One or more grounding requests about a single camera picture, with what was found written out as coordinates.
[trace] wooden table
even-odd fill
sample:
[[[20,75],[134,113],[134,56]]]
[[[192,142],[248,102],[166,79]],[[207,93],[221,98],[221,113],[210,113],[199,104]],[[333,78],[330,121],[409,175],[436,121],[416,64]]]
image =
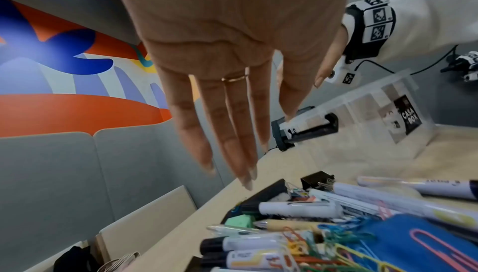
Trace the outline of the wooden table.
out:
[[[200,255],[200,242],[211,237],[207,225],[218,224],[238,202],[281,178],[300,185],[300,178],[311,172],[301,164],[297,150],[297,147],[286,152],[271,150],[257,164],[258,178],[253,191],[247,191],[239,181],[233,181],[141,256],[127,272],[183,272],[191,257]],[[439,127],[437,136],[400,176],[474,179],[478,178],[477,167],[478,129],[446,126]],[[334,166],[334,170],[323,170],[334,174],[337,181],[351,184],[355,184],[358,175],[349,167]],[[384,171],[383,176],[390,175]],[[478,203],[431,199],[478,211]]]

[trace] wrist strap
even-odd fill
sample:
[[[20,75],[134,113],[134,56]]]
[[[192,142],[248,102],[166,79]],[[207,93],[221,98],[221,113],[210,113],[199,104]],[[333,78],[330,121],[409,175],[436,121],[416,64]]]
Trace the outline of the wrist strap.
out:
[[[347,6],[342,22],[349,33],[344,55],[346,62],[351,63],[378,56],[393,33],[396,16],[388,0],[361,0]]]

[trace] stationery pile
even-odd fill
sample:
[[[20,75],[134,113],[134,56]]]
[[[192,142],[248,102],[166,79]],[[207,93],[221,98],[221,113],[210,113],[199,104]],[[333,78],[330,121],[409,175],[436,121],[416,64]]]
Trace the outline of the stationery pile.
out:
[[[385,189],[336,183],[322,171],[280,180],[209,230],[187,272],[478,272],[478,212]],[[362,186],[408,186],[477,199],[474,181],[361,177]]]

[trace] hand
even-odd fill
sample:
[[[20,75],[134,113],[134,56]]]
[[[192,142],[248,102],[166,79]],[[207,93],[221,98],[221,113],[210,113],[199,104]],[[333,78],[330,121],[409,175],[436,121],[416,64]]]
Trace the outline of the hand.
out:
[[[324,80],[330,76],[332,70],[342,56],[348,40],[349,34],[347,29],[345,26],[341,25],[335,35],[334,41],[332,41],[332,44],[324,57],[324,60],[322,61],[322,64],[320,65],[317,75],[315,76],[315,88],[319,88]]]
[[[206,170],[212,150],[199,124],[188,78],[196,78],[221,152],[251,188],[255,129],[269,141],[269,87],[274,49],[284,55],[281,107],[289,118],[339,27],[346,0],[123,0],[158,69],[179,137]],[[249,69],[247,80],[237,78]]]

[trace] gold ring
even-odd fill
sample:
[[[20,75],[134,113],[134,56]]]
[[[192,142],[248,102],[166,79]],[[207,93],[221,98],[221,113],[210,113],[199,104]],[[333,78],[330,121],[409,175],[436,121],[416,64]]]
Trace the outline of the gold ring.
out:
[[[245,78],[247,78],[248,75],[249,75],[249,74],[244,74],[244,75],[242,75],[242,76],[235,77],[235,78],[222,78],[221,81],[227,82],[227,83],[235,82],[235,81],[240,81],[240,80],[244,80]]]

